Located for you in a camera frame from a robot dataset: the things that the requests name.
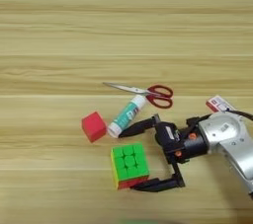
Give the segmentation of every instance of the white label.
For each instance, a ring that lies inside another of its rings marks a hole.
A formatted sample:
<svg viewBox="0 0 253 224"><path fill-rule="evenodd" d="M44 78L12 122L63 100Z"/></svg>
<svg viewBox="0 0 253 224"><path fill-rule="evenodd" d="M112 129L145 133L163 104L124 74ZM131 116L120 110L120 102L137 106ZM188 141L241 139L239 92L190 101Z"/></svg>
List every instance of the white label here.
<svg viewBox="0 0 253 224"><path fill-rule="evenodd" d="M173 135L173 133L171 131L171 128L169 126L166 126L166 130L167 130L170 138L173 139L173 140L175 140L175 137L174 137L174 135Z"/></svg>
<svg viewBox="0 0 253 224"><path fill-rule="evenodd" d="M217 95L207 101L207 106L213 112L225 112L227 110L235 111L233 105L231 105L228 101L223 99L221 96Z"/></svg>

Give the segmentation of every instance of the wooden table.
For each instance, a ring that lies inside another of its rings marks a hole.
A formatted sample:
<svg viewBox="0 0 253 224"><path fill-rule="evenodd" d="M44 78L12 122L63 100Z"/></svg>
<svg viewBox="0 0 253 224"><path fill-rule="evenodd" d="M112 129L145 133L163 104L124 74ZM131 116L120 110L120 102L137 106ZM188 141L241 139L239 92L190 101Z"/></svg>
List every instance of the wooden table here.
<svg viewBox="0 0 253 224"><path fill-rule="evenodd" d="M253 112L252 40L253 0L0 0L0 223L252 223L222 158L181 166L185 188L116 191L118 144L141 141L151 176L168 176L152 131L91 144L80 127L93 111L110 123L132 97L103 81L174 89L171 110L136 121L184 126L216 94Z"/></svg>

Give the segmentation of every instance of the robotic arm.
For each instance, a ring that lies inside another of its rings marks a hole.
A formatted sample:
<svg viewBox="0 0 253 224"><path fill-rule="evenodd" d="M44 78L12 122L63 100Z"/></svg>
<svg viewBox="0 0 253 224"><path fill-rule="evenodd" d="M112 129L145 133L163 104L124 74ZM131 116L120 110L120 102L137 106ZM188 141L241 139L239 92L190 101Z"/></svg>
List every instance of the robotic arm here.
<svg viewBox="0 0 253 224"><path fill-rule="evenodd" d="M134 186L133 189L157 192L184 187L178 163L184 164L191 158L208 153L220 153L228 160L253 199L253 141L242 116L253 120L253 116L245 112L216 112L187 119L188 127L179 130L174 123L163 122L156 114L123 131L120 137L137 135L154 127L155 139L168 164L174 169L174 174L168 180L149 180Z"/></svg>

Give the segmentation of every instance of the cable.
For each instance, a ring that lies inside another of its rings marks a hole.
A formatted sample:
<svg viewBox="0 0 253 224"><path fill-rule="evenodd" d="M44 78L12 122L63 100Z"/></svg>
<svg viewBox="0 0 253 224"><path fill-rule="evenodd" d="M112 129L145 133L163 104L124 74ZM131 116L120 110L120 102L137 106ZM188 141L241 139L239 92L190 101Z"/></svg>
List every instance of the cable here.
<svg viewBox="0 0 253 224"><path fill-rule="evenodd" d="M246 117L250 120L253 120L253 114L250 114L248 112L241 112L241 111L231 111L231 110L228 110L227 112L231 112L231 113L234 113L234 114L238 114L238 115L241 115L243 117Z"/></svg>

